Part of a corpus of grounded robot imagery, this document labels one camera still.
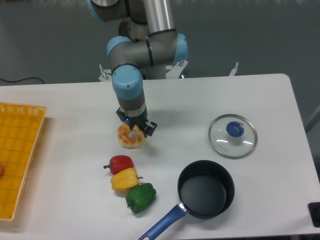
blue joint cap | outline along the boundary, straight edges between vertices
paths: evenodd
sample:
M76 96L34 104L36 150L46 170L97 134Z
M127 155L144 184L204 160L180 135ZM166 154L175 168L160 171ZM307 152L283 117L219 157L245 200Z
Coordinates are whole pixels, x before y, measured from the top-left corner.
M112 74L112 87L118 97L124 100L132 100L142 92L143 79L136 67L122 65Z
M245 129L241 126L241 123L237 121L229 122L225 129L227 133L234 138L241 137L245 132Z
M112 38L108 44L106 45L106 54L107 54L107 58L109 59L109 54L111 52L111 50L117 46L120 43L125 43L125 42L129 42L132 43L131 40L126 37L126 36L116 36L114 38Z
M188 54L189 54L189 51L188 51L187 38L184 34L178 33L178 43L176 46L173 64L186 60L188 57Z
M104 21L97 15L94 7L92 6L91 0L86 0L86 3L88 4L88 8L90 10L92 18L97 22L97 23L104 23Z

green bell pepper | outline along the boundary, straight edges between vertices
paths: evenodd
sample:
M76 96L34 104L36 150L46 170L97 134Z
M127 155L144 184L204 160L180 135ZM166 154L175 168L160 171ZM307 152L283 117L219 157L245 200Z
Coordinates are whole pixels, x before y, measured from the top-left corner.
M155 199L157 191L151 183L143 183L131 189L125 200L128 207L134 214L139 214L145 210Z

gray wall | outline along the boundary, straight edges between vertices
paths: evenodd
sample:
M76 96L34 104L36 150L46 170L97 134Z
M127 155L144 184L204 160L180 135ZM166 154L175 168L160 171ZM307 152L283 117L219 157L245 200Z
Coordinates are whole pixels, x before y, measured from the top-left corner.
M172 7L189 44L187 77L226 76L240 62L240 75L287 74L304 121L320 104L320 0L172 0ZM0 3L0 78L96 82L118 25L96 23L85 0ZM308 134L317 164L319 136L320 124Z

white table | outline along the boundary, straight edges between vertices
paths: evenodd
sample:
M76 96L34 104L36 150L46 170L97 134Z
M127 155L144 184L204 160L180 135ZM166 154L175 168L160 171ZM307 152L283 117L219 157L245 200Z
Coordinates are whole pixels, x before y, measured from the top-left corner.
M202 220L187 214L159 240L319 233L308 203L320 186L289 78L283 74L144 82L148 118L158 124L140 149L116 139L121 124L110 82L0 87L0 101L47 106L46 120L15 222L0 222L1 240L138 239L179 202L177 180L196 160L232 175L230 208ZM209 144L208 128L223 114L247 118L258 144L231 160ZM155 202L134 215L111 189L103 165L130 156Z

yellow basket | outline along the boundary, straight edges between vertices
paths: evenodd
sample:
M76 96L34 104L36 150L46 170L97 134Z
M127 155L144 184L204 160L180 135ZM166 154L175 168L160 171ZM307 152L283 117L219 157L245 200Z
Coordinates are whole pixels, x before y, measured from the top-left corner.
M12 221L45 119L45 106L0 102L0 221Z

